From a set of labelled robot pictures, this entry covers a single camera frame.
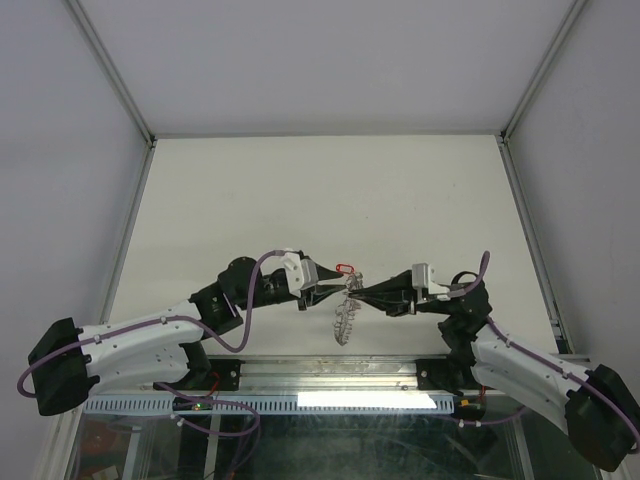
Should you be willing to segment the silver key red tag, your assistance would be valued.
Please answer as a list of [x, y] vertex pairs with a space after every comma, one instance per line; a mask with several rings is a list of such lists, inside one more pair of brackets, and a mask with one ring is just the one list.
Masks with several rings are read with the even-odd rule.
[[335, 270], [337, 273], [343, 275], [347, 281], [361, 282], [363, 279], [362, 273], [351, 264], [338, 263], [335, 266]]

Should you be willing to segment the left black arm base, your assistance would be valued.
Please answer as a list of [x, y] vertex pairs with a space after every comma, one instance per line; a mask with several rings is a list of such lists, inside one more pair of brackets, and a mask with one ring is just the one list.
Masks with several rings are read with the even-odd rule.
[[207, 358], [191, 365], [188, 373], [176, 382], [166, 382], [178, 391], [235, 392], [239, 390], [243, 361], [235, 358]]

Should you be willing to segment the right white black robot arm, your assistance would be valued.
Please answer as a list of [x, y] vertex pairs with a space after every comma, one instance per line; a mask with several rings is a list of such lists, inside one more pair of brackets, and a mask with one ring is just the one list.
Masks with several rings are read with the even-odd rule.
[[586, 368], [527, 346], [491, 317], [483, 272], [471, 281], [459, 273], [435, 283], [425, 264], [350, 297], [389, 317], [440, 314], [449, 348], [448, 378], [459, 387], [478, 384], [507, 394], [544, 417], [597, 468], [615, 471], [639, 452], [639, 403], [621, 376], [600, 364]]

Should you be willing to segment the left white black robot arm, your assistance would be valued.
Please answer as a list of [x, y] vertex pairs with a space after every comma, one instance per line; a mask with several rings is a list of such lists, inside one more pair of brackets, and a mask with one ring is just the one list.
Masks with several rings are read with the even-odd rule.
[[305, 310], [344, 290], [341, 277], [301, 251], [273, 250], [232, 260], [212, 284], [155, 314], [88, 326], [57, 320], [28, 354], [17, 391], [54, 416], [144, 384], [201, 387], [211, 369], [204, 341], [239, 353], [256, 309], [293, 302]]

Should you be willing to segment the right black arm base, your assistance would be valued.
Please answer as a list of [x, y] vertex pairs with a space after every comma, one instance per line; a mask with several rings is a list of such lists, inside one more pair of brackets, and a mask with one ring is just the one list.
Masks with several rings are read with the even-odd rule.
[[479, 383], [472, 373], [472, 366], [448, 356], [418, 358], [414, 361], [416, 388], [419, 391], [444, 391], [463, 396], [468, 392], [479, 393], [481, 387], [505, 394], [486, 383]]

